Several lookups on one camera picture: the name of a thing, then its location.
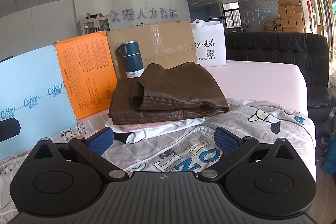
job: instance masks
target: cohou logo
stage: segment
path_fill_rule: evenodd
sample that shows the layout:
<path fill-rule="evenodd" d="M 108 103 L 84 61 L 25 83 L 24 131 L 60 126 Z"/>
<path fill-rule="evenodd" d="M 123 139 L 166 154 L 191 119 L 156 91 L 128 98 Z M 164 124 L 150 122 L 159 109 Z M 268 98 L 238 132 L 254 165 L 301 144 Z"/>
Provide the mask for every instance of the cohou logo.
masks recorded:
<path fill-rule="evenodd" d="M 61 93 L 61 89 L 63 88 L 63 84 L 61 85 L 54 85 L 53 88 L 48 89 L 48 94 L 52 95 L 53 97 L 57 96 Z"/>
<path fill-rule="evenodd" d="M 24 100 L 23 104 L 24 104 L 25 106 L 29 106 L 29 108 L 32 108 L 32 107 L 34 107 L 35 105 L 37 105 L 37 100 L 38 100 L 38 99 L 40 99 L 38 95 L 36 95 L 36 96 L 31 95 L 31 96 L 29 97 L 29 99 L 25 99 L 25 100 Z"/>
<path fill-rule="evenodd" d="M 6 111 L 1 112 L 2 119 L 9 119 L 14 117 L 15 106 L 12 108 L 7 107 Z"/>

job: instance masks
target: gray ribbed panel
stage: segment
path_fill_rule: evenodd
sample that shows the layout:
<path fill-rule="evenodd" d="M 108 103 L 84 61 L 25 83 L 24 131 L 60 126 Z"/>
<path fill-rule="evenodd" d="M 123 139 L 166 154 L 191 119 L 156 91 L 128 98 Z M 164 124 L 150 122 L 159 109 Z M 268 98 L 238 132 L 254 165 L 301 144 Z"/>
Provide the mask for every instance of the gray ribbed panel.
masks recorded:
<path fill-rule="evenodd" d="M 110 183 L 89 208 L 60 218 L 22 213 L 11 224 L 313 224 L 302 215 L 288 220 L 251 216 L 232 205 L 219 185 L 191 172 L 135 172 L 126 182 Z"/>

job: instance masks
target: white paper bag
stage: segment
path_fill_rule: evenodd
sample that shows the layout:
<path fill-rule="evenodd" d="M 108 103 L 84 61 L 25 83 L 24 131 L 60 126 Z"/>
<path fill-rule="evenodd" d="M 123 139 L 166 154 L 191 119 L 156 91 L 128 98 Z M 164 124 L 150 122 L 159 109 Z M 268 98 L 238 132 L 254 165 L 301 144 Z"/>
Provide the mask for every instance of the white paper bag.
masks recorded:
<path fill-rule="evenodd" d="M 203 67 L 226 66 L 224 27 L 220 21 L 196 19 L 191 23 L 197 63 Z"/>

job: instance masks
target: folded brown leather pants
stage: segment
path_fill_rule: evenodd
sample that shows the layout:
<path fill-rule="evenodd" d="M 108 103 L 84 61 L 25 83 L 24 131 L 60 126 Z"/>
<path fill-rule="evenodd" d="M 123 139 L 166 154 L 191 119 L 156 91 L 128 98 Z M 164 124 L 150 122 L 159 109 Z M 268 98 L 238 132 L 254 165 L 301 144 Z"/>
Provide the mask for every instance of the folded brown leather pants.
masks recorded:
<path fill-rule="evenodd" d="M 201 65 L 171 69 L 150 64 L 138 78 L 118 80 L 110 104 L 113 124 L 180 121 L 228 112 L 216 80 Z"/>

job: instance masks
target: blue thermos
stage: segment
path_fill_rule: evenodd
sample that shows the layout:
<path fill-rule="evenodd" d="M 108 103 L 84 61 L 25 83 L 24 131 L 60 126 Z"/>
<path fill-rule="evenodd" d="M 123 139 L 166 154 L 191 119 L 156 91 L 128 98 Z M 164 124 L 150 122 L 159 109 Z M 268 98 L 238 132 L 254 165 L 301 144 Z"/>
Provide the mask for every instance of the blue thermos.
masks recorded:
<path fill-rule="evenodd" d="M 139 43 L 136 40 L 120 44 L 117 54 L 123 57 L 127 78 L 139 77 L 143 73 Z"/>

